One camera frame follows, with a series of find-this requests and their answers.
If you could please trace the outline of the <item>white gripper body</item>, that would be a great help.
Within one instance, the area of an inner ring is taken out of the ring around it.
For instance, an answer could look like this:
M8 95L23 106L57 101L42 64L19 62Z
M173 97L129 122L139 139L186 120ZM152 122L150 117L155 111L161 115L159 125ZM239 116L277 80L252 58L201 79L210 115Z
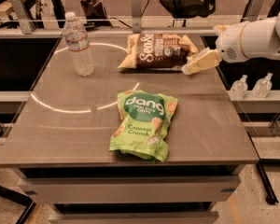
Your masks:
M241 44L241 37L248 22L227 26L217 37L216 48L227 63L241 63L248 60Z

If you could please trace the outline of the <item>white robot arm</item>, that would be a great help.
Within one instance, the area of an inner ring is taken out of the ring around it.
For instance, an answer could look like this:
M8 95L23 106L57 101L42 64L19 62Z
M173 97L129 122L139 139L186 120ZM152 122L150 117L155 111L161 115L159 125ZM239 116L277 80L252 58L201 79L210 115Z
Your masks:
M189 58L181 71L192 75L227 63L242 63L253 58L280 61L280 12L275 17L245 21L228 26L216 40L216 48L206 48Z

